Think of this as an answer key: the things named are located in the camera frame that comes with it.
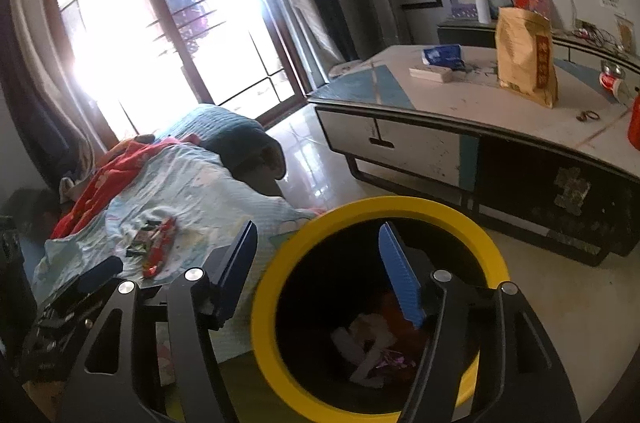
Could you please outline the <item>red snack packet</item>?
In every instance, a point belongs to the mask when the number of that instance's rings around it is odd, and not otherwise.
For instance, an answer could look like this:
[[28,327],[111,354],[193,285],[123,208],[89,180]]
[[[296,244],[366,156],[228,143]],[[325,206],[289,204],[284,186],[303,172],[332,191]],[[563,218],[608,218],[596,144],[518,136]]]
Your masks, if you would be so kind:
[[149,221],[144,226],[145,258],[142,264],[142,277],[152,279],[158,275],[165,265],[166,258],[174,245],[177,232],[175,217],[165,218],[163,221]]

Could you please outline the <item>red plastic bag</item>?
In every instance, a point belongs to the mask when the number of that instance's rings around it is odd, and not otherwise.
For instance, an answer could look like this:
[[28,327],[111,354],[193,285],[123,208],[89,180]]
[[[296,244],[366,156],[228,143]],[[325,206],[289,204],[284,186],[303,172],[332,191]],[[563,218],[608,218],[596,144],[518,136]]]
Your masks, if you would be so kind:
[[381,313],[390,333],[395,336],[394,348],[397,351],[407,354],[420,354],[424,351],[426,335],[405,319],[393,293],[383,296]]

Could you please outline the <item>purple snack wrapper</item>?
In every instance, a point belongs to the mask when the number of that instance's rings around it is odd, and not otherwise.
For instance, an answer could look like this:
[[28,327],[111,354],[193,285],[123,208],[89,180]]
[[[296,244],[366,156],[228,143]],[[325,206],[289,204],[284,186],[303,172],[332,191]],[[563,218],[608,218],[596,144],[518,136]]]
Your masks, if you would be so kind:
[[382,349],[380,351],[380,357],[375,365],[376,369],[392,369],[392,370],[404,370],[412,365],[411,360],[407,360],[403,353],[395,351],[394,349]]

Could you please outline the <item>dark chocolate bar wrapper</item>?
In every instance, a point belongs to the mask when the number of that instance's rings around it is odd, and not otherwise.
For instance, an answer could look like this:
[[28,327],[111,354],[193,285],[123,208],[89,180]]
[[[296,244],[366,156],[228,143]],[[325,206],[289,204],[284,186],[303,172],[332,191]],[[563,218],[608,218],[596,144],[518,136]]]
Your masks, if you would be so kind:
[[162,223],[160,221],[147,221],[126,247],[127,257],[148,257],[160,250],[162,243]]

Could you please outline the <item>white foam fruit net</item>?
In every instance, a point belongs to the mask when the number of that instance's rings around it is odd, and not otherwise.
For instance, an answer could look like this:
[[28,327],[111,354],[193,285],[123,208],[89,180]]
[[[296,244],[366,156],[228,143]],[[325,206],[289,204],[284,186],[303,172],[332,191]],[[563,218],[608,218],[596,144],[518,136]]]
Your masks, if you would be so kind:
[[384,386],[382,377],[369,377],[369,373],[375,369],[382,358],[384,349],[393,345],[396,339],[388,331],[375,333],[374,336],[373,344],[367,351],[346,329],[337,329],[332,334],[332,341],[340,354],[352,365],[356,365],[356,370],[349,377],[352,383],[368,388],[382,388]]

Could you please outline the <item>yellow rim trash bin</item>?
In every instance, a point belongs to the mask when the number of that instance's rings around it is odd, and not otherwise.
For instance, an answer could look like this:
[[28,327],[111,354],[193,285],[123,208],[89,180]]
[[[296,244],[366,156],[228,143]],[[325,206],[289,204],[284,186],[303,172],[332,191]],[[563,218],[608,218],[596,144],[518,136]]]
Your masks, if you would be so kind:
[[480,287],[509,280],[494,241],[471,218],[435,201],[367,198],[308,221],[283,243],[262,276],[250,315],[258,367],[269,386],[313,422],[395,422],[409,394],[405,382],[382,388],[352,383],[355,367],[333,333],[361,315],[401,314],[378,252],[386,221],[411,250]]

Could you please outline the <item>Hello Kitty bed sheet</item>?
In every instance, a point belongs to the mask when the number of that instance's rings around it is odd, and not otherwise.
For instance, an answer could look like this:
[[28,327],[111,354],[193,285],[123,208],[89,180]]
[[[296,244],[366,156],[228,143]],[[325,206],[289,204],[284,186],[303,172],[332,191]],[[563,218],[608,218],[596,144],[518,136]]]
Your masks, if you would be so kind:
[[126,247],[148,221],[172,217],[177,222],[174,247],[154,283],[165,284],[186,269],[200,266],[209,254],[227,247],[242,226],[252,221],[258,246],[233,317],[213,333],[219,361],[247,353],[254,291],[281,245],[316,214],[291,206],[281,197],[258,194],[235,180],[217,154],[191,144],[170,144],[144,158],[131,183],[81,229],[52,233],[32,276],[38,303],[70,279],[105,258],[122,259],[122,278],[144,284],[140,258]]

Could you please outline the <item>red floral blanket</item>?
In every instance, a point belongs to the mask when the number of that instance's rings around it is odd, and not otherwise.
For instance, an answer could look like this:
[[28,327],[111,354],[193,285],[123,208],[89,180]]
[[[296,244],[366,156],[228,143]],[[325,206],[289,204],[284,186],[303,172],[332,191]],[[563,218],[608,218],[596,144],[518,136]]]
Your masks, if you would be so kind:
[[198,135],[190,134],[182,138],[168,137],[152,144],[144,144],[134,139],[120,143],[117,146],[117,149],[120,149],[119,154],[114,154],[110,161],[96,170],[70,212],[58,221],[50,238],[62,239],[84,229],[108,206],[108,203],[132,183],[145,163],[160,151],[180,144],[198,146],[200,141]]

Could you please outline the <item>white coffee table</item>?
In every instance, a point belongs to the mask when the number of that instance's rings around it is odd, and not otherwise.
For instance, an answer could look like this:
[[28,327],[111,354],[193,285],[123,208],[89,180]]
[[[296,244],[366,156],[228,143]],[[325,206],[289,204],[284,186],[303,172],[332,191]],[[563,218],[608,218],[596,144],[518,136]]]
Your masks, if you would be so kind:
[[597,72],[555,61],[551,109],[505,90],[496,54],[462,50],[452,81],[415,79],[422,48],[396,45],[311,95],[326,141],[362,182],[432,199],[589,266],[639,243],[631,104]]

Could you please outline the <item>red thermos bottle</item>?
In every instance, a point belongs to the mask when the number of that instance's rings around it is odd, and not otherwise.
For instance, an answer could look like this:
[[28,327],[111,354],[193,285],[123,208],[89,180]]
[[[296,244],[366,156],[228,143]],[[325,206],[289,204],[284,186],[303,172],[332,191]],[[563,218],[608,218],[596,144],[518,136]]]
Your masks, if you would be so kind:
[[634,103],[631,107],[627,138],[634,149],[640,150],[640,94],[634,98]]

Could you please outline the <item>white flat box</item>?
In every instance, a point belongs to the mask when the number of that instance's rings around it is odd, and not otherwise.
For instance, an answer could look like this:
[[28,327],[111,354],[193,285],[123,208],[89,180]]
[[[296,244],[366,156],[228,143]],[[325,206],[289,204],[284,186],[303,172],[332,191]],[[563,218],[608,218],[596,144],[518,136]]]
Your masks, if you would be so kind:
[[452,81],[454,72],[450,68],[427,66],[425,68],[410,68],[409,74],[415,79],[435,83],[448,83]]

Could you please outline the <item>red white can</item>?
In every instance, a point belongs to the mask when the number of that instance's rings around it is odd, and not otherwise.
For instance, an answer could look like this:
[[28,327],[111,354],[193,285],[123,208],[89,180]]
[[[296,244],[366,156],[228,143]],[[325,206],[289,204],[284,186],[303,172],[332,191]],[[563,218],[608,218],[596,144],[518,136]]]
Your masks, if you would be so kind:
[[601,86],[609,91],[620,104],[628,106],[634,101],[634,96],[625,81],[624,69],[614,62],[601,61],[599,81]]

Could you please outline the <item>brown framed glass door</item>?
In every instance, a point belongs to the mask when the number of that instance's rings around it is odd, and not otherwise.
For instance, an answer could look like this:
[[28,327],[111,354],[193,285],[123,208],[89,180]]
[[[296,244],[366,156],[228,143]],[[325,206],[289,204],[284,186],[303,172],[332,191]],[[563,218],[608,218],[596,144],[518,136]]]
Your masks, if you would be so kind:
[[197,105],[262,125],[305,100],[276,0],[44,0],[53,43],[106,146]]

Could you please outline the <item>blue white small bin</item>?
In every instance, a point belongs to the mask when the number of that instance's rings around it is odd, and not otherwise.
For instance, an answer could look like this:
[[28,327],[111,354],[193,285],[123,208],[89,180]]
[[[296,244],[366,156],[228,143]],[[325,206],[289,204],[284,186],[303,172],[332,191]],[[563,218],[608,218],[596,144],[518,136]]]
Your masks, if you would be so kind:
[[356,60],[346,61],[346,62],[342,62],[341,64],[335,65],[330,69],[328,73],[328,78],[330,80],[333,80],[333,79],[339,78],[340,76],[344,76],[344,74],[354,70],[360,64],[361,64],[361,60],[356,59]]

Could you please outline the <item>red gift box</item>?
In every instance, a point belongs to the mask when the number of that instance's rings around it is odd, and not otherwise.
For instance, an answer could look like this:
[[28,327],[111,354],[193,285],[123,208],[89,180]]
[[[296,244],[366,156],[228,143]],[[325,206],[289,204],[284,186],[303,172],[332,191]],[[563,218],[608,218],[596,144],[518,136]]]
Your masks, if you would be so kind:
[[550,22],[553,21],[552,0],[514,0],[515,6],[543,16]]

